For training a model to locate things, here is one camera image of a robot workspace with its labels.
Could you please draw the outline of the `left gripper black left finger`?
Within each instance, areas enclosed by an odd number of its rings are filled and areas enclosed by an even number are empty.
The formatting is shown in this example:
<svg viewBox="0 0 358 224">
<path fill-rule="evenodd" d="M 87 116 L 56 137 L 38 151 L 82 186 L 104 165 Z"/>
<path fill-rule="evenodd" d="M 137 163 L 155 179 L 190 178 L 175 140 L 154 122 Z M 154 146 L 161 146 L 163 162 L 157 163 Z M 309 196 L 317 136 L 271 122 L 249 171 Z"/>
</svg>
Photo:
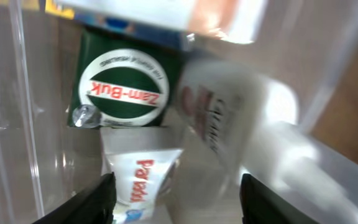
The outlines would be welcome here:
<svg viewBox="0 0 358 224">
<path fill-rule="evenodd" d="M 112 224 L 116 202 L 116 177 L 111 172 L 34 224 Z"/>
</svg>

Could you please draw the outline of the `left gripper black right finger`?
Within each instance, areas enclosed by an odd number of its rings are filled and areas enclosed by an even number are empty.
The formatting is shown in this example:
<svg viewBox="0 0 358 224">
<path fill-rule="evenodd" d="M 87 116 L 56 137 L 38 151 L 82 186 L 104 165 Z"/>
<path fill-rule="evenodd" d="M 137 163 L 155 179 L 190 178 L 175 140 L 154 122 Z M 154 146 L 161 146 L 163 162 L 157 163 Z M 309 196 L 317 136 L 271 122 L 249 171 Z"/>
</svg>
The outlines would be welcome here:
<svg viewBox="0 0 358 224">
<path fill-rule="evenodd" d="M 250 174 L 240 186 L 242 224 L 317 224 Z"/>
</svg>

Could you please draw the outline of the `white Panadol box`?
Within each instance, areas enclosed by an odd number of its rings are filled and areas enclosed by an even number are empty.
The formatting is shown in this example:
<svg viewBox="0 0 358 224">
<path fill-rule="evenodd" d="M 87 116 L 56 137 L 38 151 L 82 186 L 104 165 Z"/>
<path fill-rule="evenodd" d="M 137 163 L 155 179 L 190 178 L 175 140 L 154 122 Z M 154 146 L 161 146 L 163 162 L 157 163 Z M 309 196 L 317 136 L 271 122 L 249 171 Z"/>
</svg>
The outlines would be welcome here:
<svg viewBox="0 0 358 224">
<path fill-rule="evenodd" d="M 100 129 L 102 173 L 116 177 L 113 223 L 150 219 L 168 173 L 183 152 L 166 127 Z"/>
</svg>

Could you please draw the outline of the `small white lotion bottle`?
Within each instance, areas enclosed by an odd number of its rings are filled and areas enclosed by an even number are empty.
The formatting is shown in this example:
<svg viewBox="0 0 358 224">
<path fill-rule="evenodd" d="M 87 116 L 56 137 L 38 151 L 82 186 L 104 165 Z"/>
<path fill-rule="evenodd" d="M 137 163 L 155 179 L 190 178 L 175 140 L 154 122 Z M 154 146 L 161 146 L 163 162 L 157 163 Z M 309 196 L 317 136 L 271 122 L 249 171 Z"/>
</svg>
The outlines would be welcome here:
<svg viewBox="0 0 358 224">
<path fill-rule="evenodd" d="M 179 115 L 235 172 L 257 129 L 275 123 L 296 124 L 299 103 L 286 84 L 217 58 L 193 58 L 178 82 Z"/>
</svg>

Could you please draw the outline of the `dark green round-logo box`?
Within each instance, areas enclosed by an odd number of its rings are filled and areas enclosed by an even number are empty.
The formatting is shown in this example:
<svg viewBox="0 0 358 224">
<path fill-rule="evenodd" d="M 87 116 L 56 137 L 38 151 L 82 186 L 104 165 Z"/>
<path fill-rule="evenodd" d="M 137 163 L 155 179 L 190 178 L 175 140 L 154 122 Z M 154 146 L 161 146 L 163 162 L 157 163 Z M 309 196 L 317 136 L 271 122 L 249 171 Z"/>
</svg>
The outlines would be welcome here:
<svg viewBox="0 0 358 224">
<path fill-rule="evenodd" d="M 80 127 L 75 110 L 95 107 L 95 128 L 160 126 L 183 68 L 176 49 L 85 27 L 67 124 Z"/>
</svg>

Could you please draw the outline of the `clear plastic container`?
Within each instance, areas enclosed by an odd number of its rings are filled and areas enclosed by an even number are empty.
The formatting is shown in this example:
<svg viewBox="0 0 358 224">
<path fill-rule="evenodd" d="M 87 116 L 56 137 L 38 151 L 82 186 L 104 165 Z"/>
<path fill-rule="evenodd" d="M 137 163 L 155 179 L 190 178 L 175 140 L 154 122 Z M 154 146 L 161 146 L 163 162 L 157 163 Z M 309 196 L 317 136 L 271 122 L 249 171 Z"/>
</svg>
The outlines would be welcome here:
<svg viewBox="0 0 358 224">
<path fill-rule="evenodd" d="M 34 223 L 104 175 L 100 129 L 112 127 L 96 129 L 100 113 L 86 105 L 80 127 L 67 124 L 85 27 L 39 1 L 0 1 L 0 223 Z M 183 68 L 217 58 L 278 80 L 295 92 L 299 120 L 257 129 L 229 172 L 178 113 L 182 68 L 153 127 L 172 129 L 183 152 L 152 217 L 132 223 L 242 223 L 243 174 L 317 223 L 358 223 L 358 164 L 310 133 L 358 46 L 358 1 L 267 1 L 250 44 L 193 34 Z"/>
</svg>

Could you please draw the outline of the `white Hansaplast box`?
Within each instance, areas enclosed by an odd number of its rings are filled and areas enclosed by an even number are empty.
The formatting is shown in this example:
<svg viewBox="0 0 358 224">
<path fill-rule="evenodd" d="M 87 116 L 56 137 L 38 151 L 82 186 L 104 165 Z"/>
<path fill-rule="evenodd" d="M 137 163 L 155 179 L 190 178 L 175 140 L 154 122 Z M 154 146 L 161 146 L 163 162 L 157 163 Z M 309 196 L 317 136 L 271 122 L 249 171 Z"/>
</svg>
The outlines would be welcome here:
<svg viewBox="0 0 358 224">
<path fill-rule="evenodd" d="M 234 44 L 257 37 L 266 0 L 57 0 L 79 11 L 187 31 Z"/>
</svg>

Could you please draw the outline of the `blue VapoDrops box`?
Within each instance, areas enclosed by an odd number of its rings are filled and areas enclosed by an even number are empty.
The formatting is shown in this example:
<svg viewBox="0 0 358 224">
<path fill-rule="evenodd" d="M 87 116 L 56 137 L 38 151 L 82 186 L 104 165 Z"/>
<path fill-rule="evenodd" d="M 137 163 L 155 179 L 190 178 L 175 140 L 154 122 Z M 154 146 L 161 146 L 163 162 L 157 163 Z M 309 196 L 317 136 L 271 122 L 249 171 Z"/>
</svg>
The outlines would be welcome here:
<svg viewBox="0 0 358 224">
<path fill-rule="evenodd" d="M 186 34 L 112 17 L 96 16 L 89 12 L 75 11 L 68 6 L 58 4 L 54 0 L 40 0 L 39 3 L 47 14 L 77 21 L 88 27 L 98 28 L 114 34 L 121 34 L 164 47 L 189 51 L 193 48 L 195 42 L 195 35 L 193 33 Z"/>
</svg>

